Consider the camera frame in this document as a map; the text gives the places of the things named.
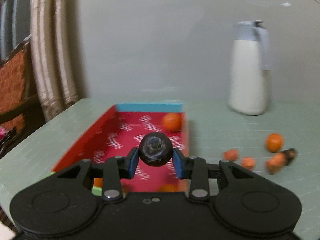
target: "orange woven fabric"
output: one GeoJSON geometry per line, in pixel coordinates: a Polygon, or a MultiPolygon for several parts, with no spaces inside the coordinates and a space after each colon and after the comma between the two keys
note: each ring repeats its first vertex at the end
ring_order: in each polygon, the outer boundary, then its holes
{"type": "MultiPolygon", "coordinates": [[[[24,51],[18,52],[0,69],[0,113],[15,108],[22,100],[25,82],[23,77],[25,68],[24,54],[24,51]]],[[[22,114],[9,122],[1,124],[1,126],[7,130],[11,130],[15,126],[17,132],[20,132],[24,126],[22,114]]]]}

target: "table surface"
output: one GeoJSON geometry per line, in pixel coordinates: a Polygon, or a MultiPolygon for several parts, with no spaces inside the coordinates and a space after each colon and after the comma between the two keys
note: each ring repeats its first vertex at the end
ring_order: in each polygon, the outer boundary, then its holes
{"type": "MultiPolygon", "coordinates": [[[[0,160],[0,203],[9,214],[13,196],[46,177],[54,163],[113,102],[82,99],[48,122],[0,160]]],[[[240,156],[252,156],[254,172],[293,191],[303,210],[295,233],[302,239],[320,237],[320,106],[275,103],[260,116],[232,112],[223,101],[187,102],[189,153],[218,163],[221,153],[237,148],[240,156]],[[275,175],[264,167],[271,156],[263,147],[266,135],[284,136],[284,149],[296,148],[297,159],[275,175]]],[[[211,195],[218,193],[210,180],[211,195]]]]}

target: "chair armrest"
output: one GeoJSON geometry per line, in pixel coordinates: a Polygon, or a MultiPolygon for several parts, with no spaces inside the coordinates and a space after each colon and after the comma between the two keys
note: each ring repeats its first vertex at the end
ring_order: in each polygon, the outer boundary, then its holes
{"type": "Polygon", "coordinates": [[[30,97],[27,97],[26,99],[22,100],[15,108],[0,113],[0,123],[8,122],[20,114],[22,114],[29,106],[34,105],[39,102],[38,95],[32,95],[30,97]]]}

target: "window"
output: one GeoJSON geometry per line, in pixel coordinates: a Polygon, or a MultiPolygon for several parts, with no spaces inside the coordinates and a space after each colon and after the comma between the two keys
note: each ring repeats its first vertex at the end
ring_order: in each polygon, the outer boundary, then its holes
{"type": "Polygon", "coordinates": [[[5,59],[30,35],[30,0],[1,0],[0,57],[5,59]]]}

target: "thermos handle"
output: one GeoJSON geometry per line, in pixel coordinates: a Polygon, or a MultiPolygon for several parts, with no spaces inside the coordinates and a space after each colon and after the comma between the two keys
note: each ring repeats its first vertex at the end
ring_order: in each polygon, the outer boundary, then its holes
{"type": "Polygon", "coordinates": [[[257,30],[257,33],[260,37],[261,48],[262,48],[262,64],[261,68],[263,70],[270,70],[268,64],[268,49],[269,49],[269,37],[268,31],[261,27],[254,27],[257,30]]]}

